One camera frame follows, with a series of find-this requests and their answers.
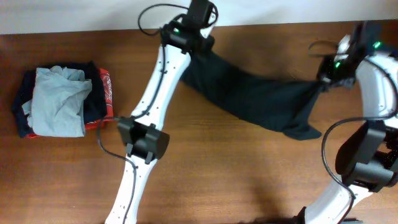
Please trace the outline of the dark green t-shirt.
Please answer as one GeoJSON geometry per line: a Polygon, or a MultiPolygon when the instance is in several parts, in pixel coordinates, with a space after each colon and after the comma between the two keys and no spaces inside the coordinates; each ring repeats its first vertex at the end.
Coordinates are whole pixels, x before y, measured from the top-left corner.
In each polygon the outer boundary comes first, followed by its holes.
{"type": "Polygon", "coordinates": [[[252,75],[215,53],[193,57],[181,81],[237,118],[303,141],[322,134],[308,119],[322,84],[252,75]]]}

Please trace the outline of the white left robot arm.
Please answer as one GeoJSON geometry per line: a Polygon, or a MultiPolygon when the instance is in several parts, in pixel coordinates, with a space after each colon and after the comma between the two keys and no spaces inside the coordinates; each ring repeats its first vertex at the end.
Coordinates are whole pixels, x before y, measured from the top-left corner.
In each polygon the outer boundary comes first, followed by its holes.
{"type": "Polygon", "coordinates": [[[170,136],[164,119],[180,77],[191,62],[195,44],[212,40],[212,27],[190,28],[171,21],[161,30],[157,64],[145,92],[128,117],[117,118],[126,153],[124,172],[106,224],[136,223],[137,212],[150,172],[163,157],[170,136]]]}

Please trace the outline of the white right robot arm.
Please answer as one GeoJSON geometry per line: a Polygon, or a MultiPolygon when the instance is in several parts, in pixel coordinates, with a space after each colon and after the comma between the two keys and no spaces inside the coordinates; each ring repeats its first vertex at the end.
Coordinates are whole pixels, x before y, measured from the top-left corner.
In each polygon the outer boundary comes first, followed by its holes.
{"type": "Polygon", "coordinates": [[[377,22],[363,21],[335,45],[335,53],[323,56],[317,78],[327,88],[358,83],[363,115],[338,121],[323,135],[322,162],[332,181],[293,223],[357,223],[347,217],[356,204],[397,184],[397,51],[379,40],[380,33],[377,22]],[[357,121],[362,125],[339,148],[331,170],[326,161],[329,134],[357,121]]]}

